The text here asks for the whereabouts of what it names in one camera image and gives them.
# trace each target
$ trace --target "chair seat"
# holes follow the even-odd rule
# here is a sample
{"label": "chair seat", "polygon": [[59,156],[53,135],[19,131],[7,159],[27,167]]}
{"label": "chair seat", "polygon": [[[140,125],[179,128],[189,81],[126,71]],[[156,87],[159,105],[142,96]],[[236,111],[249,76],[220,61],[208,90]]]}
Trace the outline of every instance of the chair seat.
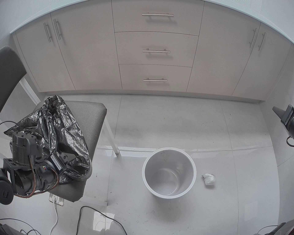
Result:
{"label": "chair seat", "polygon": [[[81,128],[92,160],[107,109],[101,103],[84,101],[65,101],[65,103]],[[34,111],[42,107],[42,105],[43,102],[38,103]],[[83,196],[85,185],[86,181],[74,181],[69,184],[60,184],[49,192],[75,202]]]}

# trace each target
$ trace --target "metal handle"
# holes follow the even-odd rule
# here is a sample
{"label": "metal handle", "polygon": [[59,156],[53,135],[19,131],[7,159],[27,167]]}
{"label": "metal handle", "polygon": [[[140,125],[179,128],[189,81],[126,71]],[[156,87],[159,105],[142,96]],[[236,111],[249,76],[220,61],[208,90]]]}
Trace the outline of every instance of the metal handle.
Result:
{"label": "metal handle", "polygon": [[44,28],[45,28],[45,32],[46,32],[46,35],[47,35],[48,41],[51,42],[50,38],[52,38],[52,36],[49,36],[47,26],[48,26],[48,25],[47,25],[46,23],[44,23]]}
{"label": "metal handle", "polygon": [[265,39],[266,32],[264,32],[264,34],[262,34],[262,35],[263,35],[263,39],[262,39],[262,42],[261,42],[260,46],[258,46],[258,47],[259,47],[259,50],[258,50],[258,51],[261,50],[261,47],[262,47],[262,45],[263,45],[263,41],[264,41],[264,39]]}
{"label": "metal handle", "polygon": [[164,49],[163,51],[153,51],[153,50],[149,50],[149,48],[147,48],[147,50],[143,50],[143,52],[170,53],[171,51],[167,51],[166,49]]}
{"label": "metal handle", "polygon": [[59,33],[59,30],[58,30],[58,27],[57,27],[57,23],[58,21],[56,21],[56,19],[54,19],[54,24],[55,24],[55,28],[56,28],[56,33],[57,33],[57,36],[58,36],[58,40],[61,40],[61,33]]}
{"label": "metal handle", "polygon": [[167,82],[167,80],[161,79],[161,80],[149,80],[149,78],[147,78],[146,80],[143,80],[143,82]]}
{"label": "metal handle", "polygon": [[257,28],[255,28],[255,30],[253,30],[254,31],[254,36],[253,36],[253,39],[252,39],[252,41],[251,42],[249,42],[250,43],[250,48],[252,47],[252,45],[253,45],[253,42],[254,42],[254,39],[255,39],[255,35],[257,34]]}
{"label": "metal handle", "polygon": [[143,16],[171,16],[171,17],[173,17],[173,15],[172,14],[152,14],[152,13],[144,13],[144,14],[142,14]]}

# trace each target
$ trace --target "crumpled plastic wrap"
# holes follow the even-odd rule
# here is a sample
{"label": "crumpled plastic wrap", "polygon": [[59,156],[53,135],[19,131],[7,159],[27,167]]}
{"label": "crumpled plastic wrap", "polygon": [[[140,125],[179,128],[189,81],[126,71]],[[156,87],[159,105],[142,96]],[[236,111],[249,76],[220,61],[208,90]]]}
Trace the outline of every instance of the crumpled plastic wrap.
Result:
{"label": "crumpled plastic wrap", "polygon": [[216,182],[216,176],[214,174],[203,174],[202,178],[204,178],[205,185],[214,185]]}
{"label": "crumpled plastic wrap", "polygon": [[44,101],[37,111],[32,112],[4,134],[12,137],[12,131],[25,132],[37,137],[40,156],[47,159],[54,152],[72,153],[76,158],[67,164],[59,183],[86,180],[92,174],[92,163],[82,131],[64,100],[54,95]]}

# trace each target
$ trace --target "white trash can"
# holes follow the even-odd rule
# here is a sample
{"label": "white trash can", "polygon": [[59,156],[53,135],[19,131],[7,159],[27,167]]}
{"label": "white trash can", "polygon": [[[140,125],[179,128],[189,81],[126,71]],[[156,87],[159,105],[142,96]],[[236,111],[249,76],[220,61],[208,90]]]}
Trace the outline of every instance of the white trash can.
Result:
{"label": "white trash can", "polygon": [[187,193],[194,185],[196,166],[184,151],[162,148],[146,159],[142,177],[153,195],[165,199],[177,198]]}

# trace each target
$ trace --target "white countertop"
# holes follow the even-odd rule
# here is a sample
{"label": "white countertop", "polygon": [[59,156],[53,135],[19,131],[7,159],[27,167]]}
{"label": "white countertop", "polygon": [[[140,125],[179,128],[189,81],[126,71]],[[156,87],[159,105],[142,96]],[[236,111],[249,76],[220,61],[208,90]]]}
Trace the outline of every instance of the white countertop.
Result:
{"label": "white countertop", "polygon": [[[22,22],[20,25],[18,25],[10,33],[13,33],[14,31],[19,29],[23,25],[37,19],[40,16],[43,16],[43,15],[45,15],[47,13],[50,13],[50,12],[55,11],[57,9],[60,9],[62,7],[69,6],[69,5],[72,5],[72,4],[75,4],[75,3],[78,3],[78,2],[83,2],[83,1],[87,1],[87,0],[59,0],[59,1],[49,0],[49,6],[45,7],[41,11],[35,13],[34,15],[32,15],[31,17],[26,19],[24,22]],[[278,26],[276,26],[269,19],[267,19],[266,17],[261,15],[258,11],[252,10],[252,9],[250,9],[250,8],[240,4],[240,3],[235,2],[234,0],[206,0],[206,1],[216,3],[216,4],[219,4],[219,5],[234,9],[236,11],[242,12],[242,13],[244,13],[246,15],[249,15],[249,16],[261,21],[262,23],[270,26],[271,28],[273,28],[274,30],[278,31],[280,34],[285,36],[292,43],[294,43],[294,38],[290,38],[283,30],[281,30]]]}

